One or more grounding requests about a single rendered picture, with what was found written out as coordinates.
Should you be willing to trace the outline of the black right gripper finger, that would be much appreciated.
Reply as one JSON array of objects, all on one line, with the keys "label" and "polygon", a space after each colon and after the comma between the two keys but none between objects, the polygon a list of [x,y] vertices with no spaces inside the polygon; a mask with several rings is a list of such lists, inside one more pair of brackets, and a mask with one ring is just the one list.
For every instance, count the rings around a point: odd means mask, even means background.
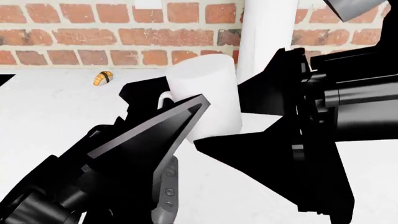
[{"label": "black right gripper finger", "polygon": [[241,112],[285,115],[306,76],[305,49],[279,49],[262,72],[238,85]]},{"label": "black right gripper finger", "polygon": [[354,196],[336,143],[321,128],[300,131],[283,116],[262,132],[194,141],[197,151],[245,173],[299,212],[351,220]]}]

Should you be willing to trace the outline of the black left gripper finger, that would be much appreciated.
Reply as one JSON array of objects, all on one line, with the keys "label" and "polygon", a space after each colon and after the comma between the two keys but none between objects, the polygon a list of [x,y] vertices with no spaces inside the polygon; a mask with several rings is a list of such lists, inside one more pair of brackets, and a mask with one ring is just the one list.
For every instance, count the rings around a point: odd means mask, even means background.
[{"label": "black left gripper finger", "polygon": [[117,119],[87,132],[80,152],[90,178],[80,186],[90,194],[90,208],[154,208],[163,171],[209,105],[203,95],[191,96],[132,121]]},{"label": "black left gripper finger", "polygon": [[128,104],[126,121],[135,123],[150,117],[158,109],[159,96],[169,90],[165,77],[125,84],[119,96]]}]

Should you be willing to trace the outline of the white ceramic mug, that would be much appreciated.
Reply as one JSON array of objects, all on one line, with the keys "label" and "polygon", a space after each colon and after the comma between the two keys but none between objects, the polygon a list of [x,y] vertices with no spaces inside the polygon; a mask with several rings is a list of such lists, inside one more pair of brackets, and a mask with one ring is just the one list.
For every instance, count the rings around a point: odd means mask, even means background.
[{"label": "white ceramic mug", "polygon": [[243,126],[234,60],[225,54],[208,54],[181,61],[165,69],[169,91],[159,96],[173,102],[202,94],[210,106],[187,136],[193,142],[213,136],[239,134]]}]

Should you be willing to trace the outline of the orange sushi piece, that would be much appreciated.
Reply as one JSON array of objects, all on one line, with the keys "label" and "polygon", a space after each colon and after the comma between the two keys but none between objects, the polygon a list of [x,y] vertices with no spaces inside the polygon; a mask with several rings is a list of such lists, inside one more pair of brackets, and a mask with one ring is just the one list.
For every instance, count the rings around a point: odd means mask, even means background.
[{"label": "orange sushi piece", "polygon": [[99,74],[97,74],[97,76],[95,77],[95,79],[93,81],[93,85],[94,86],[105,85],[105,84],[109,83],[110,81],[112,81],[113,78],[114,78],[114,75],[110,71],[99,72]]}]

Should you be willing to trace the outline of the white cylindrical column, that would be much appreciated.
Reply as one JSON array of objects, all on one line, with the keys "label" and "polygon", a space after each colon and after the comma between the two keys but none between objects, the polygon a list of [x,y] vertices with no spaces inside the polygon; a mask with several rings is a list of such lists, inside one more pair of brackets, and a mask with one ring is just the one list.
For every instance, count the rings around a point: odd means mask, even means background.
[{"label": "white cylindrical column", "polygon": [[260,74],[275,53],[291,46],[299,0],[245,0],[237,82]]}]

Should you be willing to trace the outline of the black flat panel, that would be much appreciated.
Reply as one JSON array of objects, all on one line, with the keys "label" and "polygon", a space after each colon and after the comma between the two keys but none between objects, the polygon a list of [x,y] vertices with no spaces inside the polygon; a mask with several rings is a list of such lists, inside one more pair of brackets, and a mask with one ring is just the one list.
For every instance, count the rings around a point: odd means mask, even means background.
[{"label": "black flat panel", "polygon": [[0,74],[0,88],[9,89],[9,82],[16,74]]}]

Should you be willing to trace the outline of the grey perforated gripper bracket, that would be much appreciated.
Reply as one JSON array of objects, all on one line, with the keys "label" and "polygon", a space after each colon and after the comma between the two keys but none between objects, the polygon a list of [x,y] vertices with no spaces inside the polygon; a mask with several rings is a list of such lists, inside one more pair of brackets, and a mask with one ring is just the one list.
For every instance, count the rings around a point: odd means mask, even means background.
[{"label": "grey perforated gripper bracket", "polygon": [[151,211],[153,224],[174,224],[178,213],[178,159],[175,156],[162,171],[152,199],[156,204]]}]

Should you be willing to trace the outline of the white wall fixture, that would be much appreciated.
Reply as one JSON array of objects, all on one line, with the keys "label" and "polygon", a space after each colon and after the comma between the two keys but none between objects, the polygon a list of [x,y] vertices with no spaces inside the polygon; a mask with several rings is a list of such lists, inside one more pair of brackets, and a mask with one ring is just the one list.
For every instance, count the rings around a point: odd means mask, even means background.
[{"label": "white wall fixture", "polygon": [[162,9],[162,0],[134,0],[136,9]]}]

